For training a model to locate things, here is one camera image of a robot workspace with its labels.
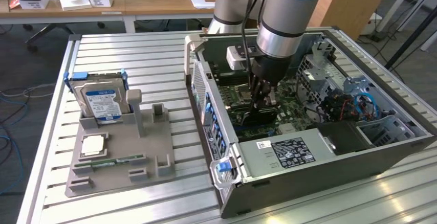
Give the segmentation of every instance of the hard drive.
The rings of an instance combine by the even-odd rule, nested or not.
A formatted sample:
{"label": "hard drive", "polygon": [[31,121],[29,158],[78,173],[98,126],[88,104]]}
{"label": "hard drive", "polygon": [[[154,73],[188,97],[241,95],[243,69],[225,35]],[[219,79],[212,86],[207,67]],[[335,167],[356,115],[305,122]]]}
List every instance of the hard drive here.
{"label": "hard drive", "polygon": [[126,73],[121,70],[110,74],[76,72],[64,82],[78,102],[81,117],[94,117],[98,124],[114,123],[121,114],[130,112],[126,103]]}

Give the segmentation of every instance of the gray carpet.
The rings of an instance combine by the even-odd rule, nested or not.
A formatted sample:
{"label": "gray carpet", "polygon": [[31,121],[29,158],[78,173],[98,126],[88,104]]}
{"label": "gray carpet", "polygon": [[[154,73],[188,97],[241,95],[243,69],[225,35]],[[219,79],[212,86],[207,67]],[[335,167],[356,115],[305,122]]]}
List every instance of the gray carpet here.
{"label": "gray carpet", "polygon": [[[382,4],[378,8],[379,15],[383,15],[387,12],[392,2],[394,0],[382,1]],[[396,19],[400,12],[407,7],[408,3],[403,3],[400,9],[392,17],[392,20]],[[412,18],[404,30],[400,33],[395,34],[396,40],[390,41],[382,50],[382,53],[386,58],[391,57],[399,45],[412,32],[419,22],[426,17],[426,15],[427,12],[420,11]],[[160,20],[140,22],[138,24],[154,30],[161,30],[161,28],[164,27],[164,24]],[[190,24],[192,26],[189,27],[189,29],[195,29],[196,23]],[[105,25],[106,27],[104,29],[98,29],[96,23],[72,24],[69,25],[69,27],[77,34],[104,34],[124,32],[121,22],[106,22]],[[38,29],[41,29],[42,25],[33,25],[33,27],[34,30],[31,32],[26,32],[21,28],[21,25],[15,25],[7,34],[0,35],[0,90],[5,90],[11,87],[30,87],[42,83],[53,83],[56,80],[68,36],[62,30],[53,30],[43,38],[37,40],[34,45],[38,47],[38,52],[30,54],[25,50],[25,45],[22,42]],[[169,30],[184,29],[184,20],[170,21]],[[408,51],[416,46],[420,41],[427,38],[427,36],[434,32],[435,29],[437,21],[434,21],[432,24],[427,27],[419,39],[411,45]],[[383,43],[384,41],[374,43],[374,45],[380,48]],[[371,45],[362,44],[362,46],[371,54],[376,52]],[[431,47],[428,52],[422,52],[418,50],[396,69],[404,79],[407,86],[432,107],[437,107],[437,93],[434,92],[432,86],[437,81],[437,75],[432,75],[437,71],[437,65],[434,64],[435,60],[435,48]],[[46,93],[49,91],[50,88],[43,88],[37,91],[34,95]],[[22,102],[23,97],[17,97],[10,100]],[[26,116],[15,125],[10,126],[10,133],[19,147],[23,164],[23,180],[10,190],[15,193],[19,193],[25,190],[26,179],[29,171],[31,169],[37,144],[42,132],[49,101],[49,97],[30,99],[27,103]],[[0,119],[6,117],[7,114],[10,114],[10,112],[15,109],[15,107],[15,105],[0,102]],[[6,155],[6,152],[7,150],[0,151],[0,160]],[[14,179],[17,179],[18,173],[19,169],[17,164],[17,157],[14,154],[11,154],[7,161],[0,166],[0,189],[3,189],[14,181]],[[0,196],[1,223],[15,222],[21,199],[22,196],[19,195]]]}

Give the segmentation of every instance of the motherboard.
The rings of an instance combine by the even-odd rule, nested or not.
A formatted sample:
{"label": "motherboard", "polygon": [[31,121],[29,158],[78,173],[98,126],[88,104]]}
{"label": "motherboard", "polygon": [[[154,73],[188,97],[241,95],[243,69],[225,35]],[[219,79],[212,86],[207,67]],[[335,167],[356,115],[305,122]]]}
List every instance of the motherboard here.
{"label": "motherboard", "polygon": [[252,126],[241,124],[251,102],[248,85],[229,85],[217,88],[239,142],[305,130],[316,122],[305,114],[304,106],[295,96],[293,86],[295,84],[289,79],[279,83],[275,90],[275,97],[279,103],[276,107],[264,110],[264,112],[276,114],[273,121]]}

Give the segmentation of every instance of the paper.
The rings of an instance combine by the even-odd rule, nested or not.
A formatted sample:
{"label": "paper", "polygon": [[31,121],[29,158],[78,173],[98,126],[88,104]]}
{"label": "paper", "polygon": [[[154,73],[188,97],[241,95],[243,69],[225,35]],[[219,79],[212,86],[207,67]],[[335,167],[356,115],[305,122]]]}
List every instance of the paper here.
{"label": "paper", "polygon": [[190,2],[196,9],[208,9],[215,7],[215,2],[207,3],[204,0],[190,0]]}

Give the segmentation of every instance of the aluminum extrusion table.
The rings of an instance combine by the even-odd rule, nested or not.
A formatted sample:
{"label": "aluminum extrusion table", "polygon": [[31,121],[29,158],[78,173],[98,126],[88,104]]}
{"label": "aluminum extrusion table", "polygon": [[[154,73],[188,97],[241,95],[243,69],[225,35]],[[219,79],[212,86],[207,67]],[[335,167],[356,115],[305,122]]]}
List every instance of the aluminum extrusion table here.
{"label": "aluminum extrusion table", "polygon": [[[189,33],[199,32],[70,37],[17,223],[437,223],[435,143],[378,176],[247,215],[219,218],[182,81],[182,38]],[[437,125],[430,106],[340,32],[333,35]],[[336,63],[347,73],[356,72],[347,60]],[[65,71],[102,73],[120,68],[129,75],[129,87],[141,89],[141,108],[157,102],[168,108],[176,178],[140,189],[66,198],[78,105],[61,77]]]}

